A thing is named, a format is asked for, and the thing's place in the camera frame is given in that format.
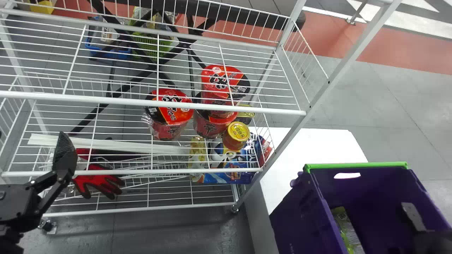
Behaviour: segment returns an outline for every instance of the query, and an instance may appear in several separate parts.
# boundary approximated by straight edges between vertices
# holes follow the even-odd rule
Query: snack package
[[[348,218],[347,212],[344,207],[337,207],[331,209],[334,221],[340,230],[340,236],[342,241],[344,241],[345,247],[347,248],[348,254],[365,254],[363,246],[359,241],[358,235],[353,228],[350,219]]]
[[[268,142],[253,133],[240,151],[225,148],[221,141],[221,138],[217,138],[208,143],[208,162],[211,169],[258,168],[264,164],[272,150]],[[193,168],[208,168],[205,145],[203,147],[201,144],[192,143],[189,161],[189,166]],[[254,174],[255,172],[197,173],[191,174],[190,178],[196,183],[249,184]]]

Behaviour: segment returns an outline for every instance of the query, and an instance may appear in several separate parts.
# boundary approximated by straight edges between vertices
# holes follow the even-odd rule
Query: yellow object
[[[251,105],[248,104],[240,104],[241,107],[251,107]],[[237,117],[243,117],[243,118],[253,118],[256,115],[254,112],[239,112],[237,114]]]
[[[248,126],[242,122],[232,122],[227,127],[229,136],[238,142],[247,141],[250,138],[250,130]]]
[[[38,5],[42,6],[36,6],[36,5],[30,5],[30,9],[32,12],[39,12],[44,14],[52,14],[54,8],[51,1],[40,1],[38,2]]]

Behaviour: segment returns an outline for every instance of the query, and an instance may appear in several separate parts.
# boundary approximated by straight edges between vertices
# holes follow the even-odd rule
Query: red glove
[[[89,149],[78,148],[76,149],[80,158],[88,160]],[[108,170],[104,166],[98,164],[90,164],[88,170]],[[122,190],[117,186],[124,186],[123,180],[115,175],[103,174],[103,175],[79,175],[72,179],[77,190],[80,194],[86,198],[91,198],[91,193],[88,190],[88,185],[99,190],[103,195],[109,199],[115,199],[115,194],[120,195]]]

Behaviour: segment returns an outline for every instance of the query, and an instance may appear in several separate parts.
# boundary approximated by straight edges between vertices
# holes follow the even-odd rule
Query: green crate rim
[[[303,172],[311,173],[313,169],[356,169],[356,168],[392,168],[401,167],[408,169],[406,161],[388,162],[363,162],[363,163],[329,163],[329,164],[305,164]]]

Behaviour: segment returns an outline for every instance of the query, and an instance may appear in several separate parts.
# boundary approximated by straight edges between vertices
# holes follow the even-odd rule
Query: noodle cup lid
[[[157,90],[152,91],[146,99],[157,100]],[[159,101],[186,102],[192,100],[182,91],[177,89],[160,88]],[[168,108],[168,107],[145,107],[146,113],[152,120],[165,125],[177,125],[187,122],[193,116],[193,109],[189,108]]]
[[[222,99],[242,99],[250,92],[250,81],[235,67],[223,65],[209,65],[201,72],[201,82],[203,89],[213,92]]]

